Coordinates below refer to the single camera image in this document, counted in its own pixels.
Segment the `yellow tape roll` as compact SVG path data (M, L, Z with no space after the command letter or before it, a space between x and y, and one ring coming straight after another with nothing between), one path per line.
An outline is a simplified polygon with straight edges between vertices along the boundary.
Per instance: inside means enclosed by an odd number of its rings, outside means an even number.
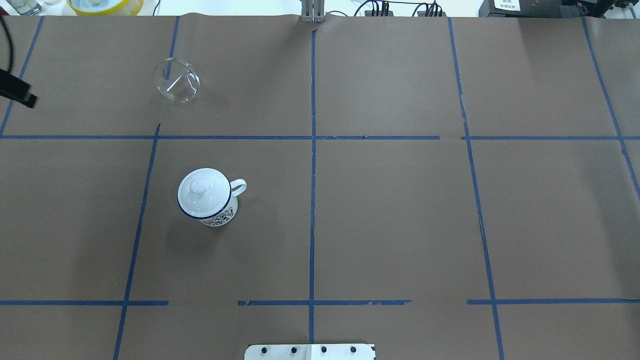
M137 16L144 0L67 0L78 16Z

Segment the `white enamel mug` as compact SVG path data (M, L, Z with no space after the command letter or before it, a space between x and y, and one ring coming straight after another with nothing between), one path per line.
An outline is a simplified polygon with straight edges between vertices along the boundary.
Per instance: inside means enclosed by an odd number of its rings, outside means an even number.
M238 211L238 196L247 189L244 179L214 181L185 178L177 191L178 206L183 214L208 227L229 223Z

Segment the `brown table paper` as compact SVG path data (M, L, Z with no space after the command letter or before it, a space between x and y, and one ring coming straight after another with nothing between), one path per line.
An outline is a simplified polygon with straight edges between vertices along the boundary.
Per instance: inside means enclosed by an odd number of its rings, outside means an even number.
M6 22L3 360L639 358L637 19ZM203 168L247 183L220 227Z

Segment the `black box device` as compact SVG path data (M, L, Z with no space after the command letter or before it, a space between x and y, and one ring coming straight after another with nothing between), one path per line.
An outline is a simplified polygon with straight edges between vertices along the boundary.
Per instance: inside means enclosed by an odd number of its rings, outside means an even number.
M483 0L478 9L479 18L580 18L578 5L564 0Z

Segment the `aluminium frame post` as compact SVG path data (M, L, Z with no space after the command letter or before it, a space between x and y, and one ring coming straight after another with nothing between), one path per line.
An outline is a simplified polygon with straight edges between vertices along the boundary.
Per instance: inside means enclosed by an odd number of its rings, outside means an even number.
M301 0L302 23L324 23L326 20L324 0Z

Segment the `white pedestal column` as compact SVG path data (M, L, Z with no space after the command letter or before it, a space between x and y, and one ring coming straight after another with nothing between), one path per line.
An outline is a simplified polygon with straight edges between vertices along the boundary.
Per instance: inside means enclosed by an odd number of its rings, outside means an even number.
M247 347L245 360L375 360L374 344L254 344Z

